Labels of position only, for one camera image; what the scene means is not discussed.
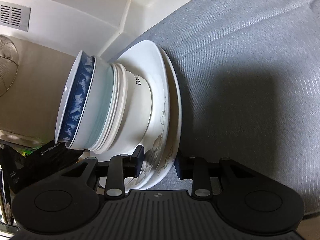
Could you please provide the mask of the light blue glazed bowl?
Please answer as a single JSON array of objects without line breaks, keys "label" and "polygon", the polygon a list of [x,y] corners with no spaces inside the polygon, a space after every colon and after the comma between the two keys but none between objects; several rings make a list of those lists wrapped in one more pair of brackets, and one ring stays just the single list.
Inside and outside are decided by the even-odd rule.
[{"label": "light blue glazed bowl", "polygon": [[98,56],[93,56],[93,81],[80,118],[74,139],[67,143],[67,148],[86,150],[94,146],[99,139],[113,95],[116,75],[111,64]]}]

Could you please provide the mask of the cream ribbed bowl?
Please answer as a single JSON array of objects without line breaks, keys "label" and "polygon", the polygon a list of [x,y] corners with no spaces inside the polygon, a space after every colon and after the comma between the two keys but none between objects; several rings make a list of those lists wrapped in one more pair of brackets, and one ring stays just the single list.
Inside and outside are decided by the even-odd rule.
[{"label": "cream ribbed bowl", "polygon": [[144,136],[151,116],[152,95],[148,82],[126,70],[123,64],[111,66],[117,74],[118,88],[103,131],[89,148],[94,154],[116,155],[133,149]]}]

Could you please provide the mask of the white bowl blue pattern rim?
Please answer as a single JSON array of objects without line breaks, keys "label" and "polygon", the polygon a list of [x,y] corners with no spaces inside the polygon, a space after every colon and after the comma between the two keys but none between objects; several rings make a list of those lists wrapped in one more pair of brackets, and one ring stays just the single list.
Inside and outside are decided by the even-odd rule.
[{"label": "white bowl blue pattern rim", "polygon": [[67,148],[84,148],[76,147],[75,140],[80,131],[94,71],[93,57],[83,50],[79,51],[63,90],[55,126],[54,141],[65,143]]}]

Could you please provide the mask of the white floral plate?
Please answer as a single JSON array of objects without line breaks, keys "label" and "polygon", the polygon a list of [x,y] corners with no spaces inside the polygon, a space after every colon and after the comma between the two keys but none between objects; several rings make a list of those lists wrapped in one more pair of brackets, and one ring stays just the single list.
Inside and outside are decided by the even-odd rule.
[{"label": "white floral plate", "polygon": [[182,103],[181,94],[178,84],[178,79],[167,53],[159,47],[163,61],[166,68],[169,94],[170,94],[170,122],[167,142],[159,162],[159,165],[148,180],[148,182],[142,187],[143,190],[147,190],[157,185],[171,170],[174,165],[175,158],[178,152],[180,138],[181,138],[181,127],[182,127]]},{"label": "white floral plate", "polygon": [[[137,190],[153,176],[161,160],[169,131],[170,96],[165,64],[159,48],[149,40],[141,41],[125,51],[116,63],[123,64],[129,72],[143,77],[149,84],[152,109],[148,127],[138,145],[144,147],[144,161],[137,178],[124,180],[125,190]],[[136,147],[122,154],[132,155]],[[110,160],[108,153],[99,154],[99,160]]]}]

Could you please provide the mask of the grey dish mat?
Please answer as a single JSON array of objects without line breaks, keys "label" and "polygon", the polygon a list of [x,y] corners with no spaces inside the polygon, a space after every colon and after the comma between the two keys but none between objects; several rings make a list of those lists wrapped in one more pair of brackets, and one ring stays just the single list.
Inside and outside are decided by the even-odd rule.
[{"label": "grey dish mat", "polygon": [[192,0],[143,40],[177,75],[179,154],[229,157],[319,212],[319,0]]}]

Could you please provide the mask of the metal vent grille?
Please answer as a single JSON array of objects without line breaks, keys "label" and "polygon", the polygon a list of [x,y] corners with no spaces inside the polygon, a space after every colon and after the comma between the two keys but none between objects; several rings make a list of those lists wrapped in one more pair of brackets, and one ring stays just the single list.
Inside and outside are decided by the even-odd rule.
[{"label": "metal vent grille", "polygon": [[29,31],[30,7],[1,1],[1,25]]}]

